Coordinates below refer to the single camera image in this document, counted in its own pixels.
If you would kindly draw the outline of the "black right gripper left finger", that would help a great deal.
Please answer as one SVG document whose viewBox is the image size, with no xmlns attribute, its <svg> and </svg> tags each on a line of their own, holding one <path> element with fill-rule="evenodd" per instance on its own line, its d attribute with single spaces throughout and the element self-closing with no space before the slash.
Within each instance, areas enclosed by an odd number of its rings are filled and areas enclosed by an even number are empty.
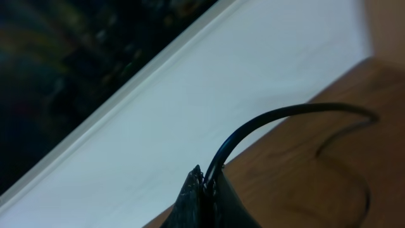
<svg viewBox="0 0 405 228">
<path fill-rule="evenodd" d="M 161 228 L 200 228 L 203 173 L 196 165 L 188 174 Z"/>
</svg>

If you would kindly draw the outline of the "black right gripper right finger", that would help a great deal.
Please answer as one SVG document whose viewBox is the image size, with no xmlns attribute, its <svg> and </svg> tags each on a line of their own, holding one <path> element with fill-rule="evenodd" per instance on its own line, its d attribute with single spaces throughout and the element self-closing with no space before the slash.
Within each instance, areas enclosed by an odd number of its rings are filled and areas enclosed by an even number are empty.
<svg viewBox="0 0 405 228">
<path fill-rule="evenodd" d="M 230 181 L 221 171 L 216 180 L 217 225 L 224 228 L 261 228 L 242 204 Z"/>
</svg>

